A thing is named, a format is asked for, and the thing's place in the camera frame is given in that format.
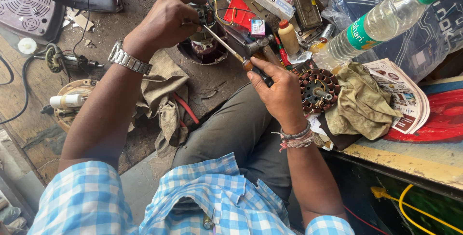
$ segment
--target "hammer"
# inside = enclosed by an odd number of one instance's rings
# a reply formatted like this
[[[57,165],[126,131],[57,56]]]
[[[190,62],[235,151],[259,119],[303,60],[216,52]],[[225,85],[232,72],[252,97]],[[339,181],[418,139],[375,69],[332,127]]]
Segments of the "hammer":
[[[280,62],[280,59],[278,59],[278,57],[269,46],[269,43],[273,41],[273,35],[269,35],[264,38],[258,38],[255,42],[245,44],[245,52],[247,55],[252,56],[254,53],[262,50],[263,54],[270,63],[284,68]]]

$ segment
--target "wooden table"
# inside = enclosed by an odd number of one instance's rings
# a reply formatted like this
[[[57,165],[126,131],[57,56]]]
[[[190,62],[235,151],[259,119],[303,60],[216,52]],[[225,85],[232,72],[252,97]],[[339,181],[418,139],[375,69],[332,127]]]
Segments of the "wooden table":
[[[95,23],[94,32],[86,32],[84,40],[77,46],[76,53],[85,55],[91,60],[104,63],[104,71],[110,67],[107,57],[114,42],[123,39],[146,16],[156,0],[123,0],[122,13],[91,13],[90,20]],[[66,26],[55,42],[62,50],[72,49],[82,36],[79,27]],[[11,42],[16,36],[7,37]],[[96,48],[87,48],[84,42],[88,39]],[[219,64],[203,66],[192,63],[183,57],[176,47],[160,50],[167,54],[190,77],[188,85],[188,105],[200,119],[225,102],[242,85],[249,82],[241,64],[230,55]],[[1,86],[0,118],[8,119],[17,114],[24,104],[24,87],[22,86],[21,67],[25,57],[21,56],[9,43],[0,37],[0,55],[12,66],[15,80],[12,84]],[[73,73],[73,80],[91,78],[100,79],[104,74],[94,70],[88,76],[84,73]],[[0,67],[0,81],[8,80],[9,73],[4,66]],[[30,86],[29,105],[25,113],[18,119],[3,125],[13,139],[15,146],[26,158],[40,181],[45,185],[57,172],[59,157],[66,133],[57,125],[54,116],[40,114],[39,110],[49,104],[51,96],[55,96],[67,84],[63,74],[51,73],[44,61],[34,60],[27,71]],[[209,95],[214,89],[218,93],[210,99],[195,103],[200,95]],[[119,160],[119,172],[123,173],[143,158],[154,152],[154,140],[159,133],[157,119],[149,120],[144,116],[137,122],[137,127],[128,134],[127,144]]]

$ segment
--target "yellow cable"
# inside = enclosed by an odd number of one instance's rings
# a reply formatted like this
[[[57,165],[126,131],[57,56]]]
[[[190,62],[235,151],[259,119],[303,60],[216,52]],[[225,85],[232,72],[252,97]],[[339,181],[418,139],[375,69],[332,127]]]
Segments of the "yellow cable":
[[[398,199],[396,199],[396,198],[390,196],[389,194],[387,194],[387,193],[385,193],[385,192],[381,193],[381,195],[383,195],[385,198],[388,198],[388,199],[391,199],[391,200],[395,200],[395,201],[397,201],[397,202],[399,201]],[[417,211],[417,212],[419,212],[419,213],[421,213],[421,214],[424,214],[424,215],[430,217],[430,218],[433,219],[433,220],[436,220],[436,221],[442,223],[442,224],[445,225],[445,226],[448,226],[449,228],[451,228],[451,229],[453,229],[453,230],[456,230],[456,231],[460,232],[461,234],[463,234],[463,230],[460,230],[459,228],[457,228],[457,227],[455,227],[455,226],[453,226],[453,225],[450,225],[450,224],[446,223],[445,221],[443,221],[443,220],[441,220],[441,219],[438,219],[438,218],[432,216],[431,214],[429,214],[429,213],[427,213],[427,212],[424,212],[424,211],[420,210],[419,208],[415,208],[415,207],[413,207],[412,205],[410,205],[410,204],[408,204],[408,203],[406,203],[406,202],[402,202],[402,204],[405,205],[405,206],[407,206],[407,207],[409,207],[409,208],[414,209],[415,211]]]
[[[212,1],[214,2],[215,16],[217,17],[217,20],[218,20],[219,22],[221,22],[223,25],[230,25],[230,24],[232,24],[236,7],[234,7],[234,8],[233,8],[233,11],[231,12],[231,22],[227,24],[227,23],[223,22],[222,19],[221,19],[221,18],[218,16],[218,14],[217,14],[217,0],[212,0]]]
[[[410,217],[407,216],[407,214],[404,212],[404,209],[403,209],[403,199],[405,197],[405,194],[408,192],[408,190],[410,190],[410,188],[412,188],[413,185],[408,185],[404,191],[402,191],[402,194],[401,194],[401,197],[399,198],[399,208],[401,209],[401,212],[403,214],[403,216],[409,221],[411,222],[413,225],[417,226],[418,228],[420,228],[422,231],[428,233],[428,234],[431,234],[431,235],[436,235],[435,233],[432,233],[430,231],[428,231],[427,229],[423,228],[422,226],[420,226],[419,224],[417,224],[416,222],[414,222],[413,220],[410,219]]]
[[[320,84],[322,84],[322,86],[323,86],[323,91],[325,91],[325,90],[326,90],[326,89],[325,89],[325,85],[324,85],[324,84],[321,82],[321,80],[320,80],[320,79],[315,79],[315,80],[314,80],[314,81],[315,81],[315,83],[317,83],[317,80],[318,80],[318,81],[320,81]]]

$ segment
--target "grey trousers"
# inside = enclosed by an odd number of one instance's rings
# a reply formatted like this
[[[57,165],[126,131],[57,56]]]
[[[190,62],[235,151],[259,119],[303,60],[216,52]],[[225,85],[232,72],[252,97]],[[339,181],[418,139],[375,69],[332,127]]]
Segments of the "grey trousers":
[[[256,90],[247,84],[190,133],[178,148],[172,169],[234,152],[240,173],[253,184],[261,179],[287,206],[292,186],[286,149],[279,152],[280,135],[270,133],[280,128]]]

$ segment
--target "cloth rag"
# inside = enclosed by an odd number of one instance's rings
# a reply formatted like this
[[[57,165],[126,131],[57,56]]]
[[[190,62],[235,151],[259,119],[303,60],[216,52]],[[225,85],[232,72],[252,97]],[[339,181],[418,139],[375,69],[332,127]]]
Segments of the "cloth rag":
[[[188,87],[185,85],[188,75],[163,49],[153,55],[150,64],[153,67],[149,75],[143,76],[129,131],[135,127],[135,118],[142,114],[149,119],[158,116],[161,132],[154,145],[157,156],[162,158],[168,151],[183,143],[188,135],[188,128],[181,127],[179,123],[184,118],[185,109],[172,96],[172,92],[176,92],[183,100],[188,101]]]
[[[362,64],[349,63],[336,78],[341,86],[338,102],[325,112],[333,135],[360,133],[374,140],[389,131],[392,116],[403,116],[389,106],[391,94],[378,86]]]

